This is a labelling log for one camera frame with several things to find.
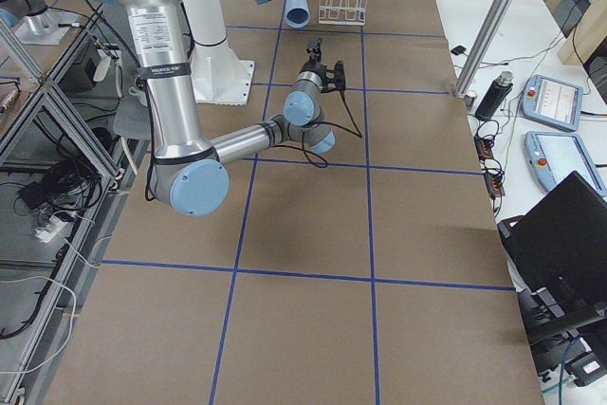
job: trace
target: electronic device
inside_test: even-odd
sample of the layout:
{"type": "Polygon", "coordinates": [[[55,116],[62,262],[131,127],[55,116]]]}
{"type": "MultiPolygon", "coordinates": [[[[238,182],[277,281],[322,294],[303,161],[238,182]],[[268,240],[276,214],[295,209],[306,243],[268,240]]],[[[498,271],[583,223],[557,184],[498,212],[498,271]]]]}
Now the electronic device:
{"type": "Polygon", "coordinates": [[[573,172],[516,224],[511,222],[500,222],[498,228],[504,247],[533,291],[521,292],[519,302],[538,373],[558,366],[569,341],[580,333],[592,353],[577,343],[566,360],[567,371],[573,371],[576,384],[582,386],[604,376],[607,202],[573,172]],[[524,305],[531,297],[536,304],[524,305]],[[594,312],[601,306],[602,314],[594,312]],[[594,322],[578,318],[592,313],[594,322]],[[554,327],[556,332],[545,330],[554,327]]]}
{"type": "Polygon", "coordinates": [[[577,171],[598,194],[607,196],[595,163],[575,133],[527,132],[524,146],[536,177],[549,192],[577,171]]]}
{"type": "Polygon", "coordinates": [[[521,95],[523,114],[537,122],[575,132],[579,126],[583,92],[578,85],[534,75],[521,95]]]}

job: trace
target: computer monitor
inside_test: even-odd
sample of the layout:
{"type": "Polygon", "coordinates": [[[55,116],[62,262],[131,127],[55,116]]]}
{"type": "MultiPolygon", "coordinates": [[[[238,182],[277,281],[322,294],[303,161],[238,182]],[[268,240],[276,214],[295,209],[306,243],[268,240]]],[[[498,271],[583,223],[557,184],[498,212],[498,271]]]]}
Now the computer monitor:
{"type": "MultiPolygon", "coordinates": [[[[577,172],[510,234],[506,249],[524,281],[533,291],[547,288],[565,314],[607,301],[607,202],[577,172]]],[[[607,321],[578,331],[607,366],[607,321]]]]}

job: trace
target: thermos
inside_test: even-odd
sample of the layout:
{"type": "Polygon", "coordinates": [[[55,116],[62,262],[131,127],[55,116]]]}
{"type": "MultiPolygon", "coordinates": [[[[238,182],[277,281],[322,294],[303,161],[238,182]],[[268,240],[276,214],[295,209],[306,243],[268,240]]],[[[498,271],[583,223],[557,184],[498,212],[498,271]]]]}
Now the thermos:
{"type": "Polygon", "coordinates": [[[503,71],[497,79],[491,83],[489,90],[483,97],[481,104],[478,105],[474,117],[478,120],[486,122],[493,117],[493,113],[497,110],[498,106],[502,104],[502,101],[506,98],[506,95],[512,90],[512,73],[509,71],[503,71]]]}

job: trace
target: white desk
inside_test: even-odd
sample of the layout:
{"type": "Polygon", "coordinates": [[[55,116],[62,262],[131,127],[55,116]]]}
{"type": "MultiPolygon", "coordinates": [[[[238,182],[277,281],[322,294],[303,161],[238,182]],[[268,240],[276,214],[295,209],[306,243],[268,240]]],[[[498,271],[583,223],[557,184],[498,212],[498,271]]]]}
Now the white desk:
{"type": "MultiPolygon", "coordinates": [[[[483,23],[489,6],[493,0],[436,0],[440,11],[445,35],[449,41],[450,48],[458,45],[465,46],[468,51],[471,49],[478,30],[483,23]]],[[[522,56],[533,56],[539,51],[548,48],[553,39],[562,38],[561,30],[555,23],[552,15],[543,3],[543,0],[514,0],[498,33],[496,34],[487,55],[485,62],[497,63],[504,59],[512,59],[522,56]]],[[[508,66],[494,66],[480,69],[470,86],[479,94],[479,98],[473,108],[473,113],[478,103],[483,98],[491,82],[503,71],[509,70],[514,74],[514,87],[509,97],[510,100],[519,94],[527,79],[532,74],[541,74],[557,80],[563,80],[574,83],[586,88],[587,75],[580,66],[566,66],[561,64],[557,52],[564,43],[562,39],[553,49],[540,54],[532,59],[518,60],[510,63],[508,66]]],[[[452,56],[454,65],[463,65],[466,56],[452,56]]],[[[607,113],[607,105],[597,92],[592,82],[590,84],[590,94],[584,96],[582,110],[607,113]]],[[[517,106],[517,100],[512,102],[512,108],[517,106]]],[[[496,112],[494,119],[504,125],[507,117],[500,110],[496,112]]],[[[470,127],[474,131],[478,122],[474,118],[469,118],[470,127]]],[[[484,127],[482,133],[494,133],[494,125],[484,127]]],[[[504,132],[496,138],[493,153],[503,165],[506,165],[507,145],[512,138],[509,153],[507,154],[506,166],[506,196],[502,200],[502,209],[498,216],[498,221],[528,212],[545,195],[546,191],[540,186],[540,183],[533,175],[528,165],[524,151],[524,133],[528,131],[558,131],[547,127],[533,120],[523,118],[521,111],[517,113],[517,118],[511,119],[504,128],[504,132]]],[[[595,163],[607,163],[607,148],[605,147],[607,139],[607,120],[597,120],[588,117],[582,117],[582,121],[577,132],[583,139],[590,155],[595,163]]],[[[603,180],[607,180],[607,170],[599,170],[603,180]]],[[[553,383],[543,385],[543,389],[553,383]]],[[[551,392],[544,395],[547,405],[558,403],[557,392],[551,392]]],[[[563,388],[563,402],[567,405],[588,405],[607,404],[607,377],[593,383],[585,388],[568,387],[563,388]]]]}

